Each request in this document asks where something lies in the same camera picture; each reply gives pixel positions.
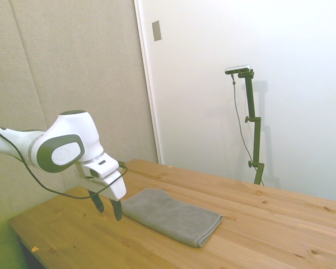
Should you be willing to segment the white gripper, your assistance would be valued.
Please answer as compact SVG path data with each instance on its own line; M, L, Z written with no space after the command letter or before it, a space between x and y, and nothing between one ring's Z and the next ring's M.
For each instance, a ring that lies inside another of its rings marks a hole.
M118 171L118 165L75 164L75 168L79 185L88 189L89 196L99 213L105 211L104 204L97 194L101 191L102 195L110 198L114 216L117 221L120 221L123 216L120 200L126 195L126 187L122 175Z

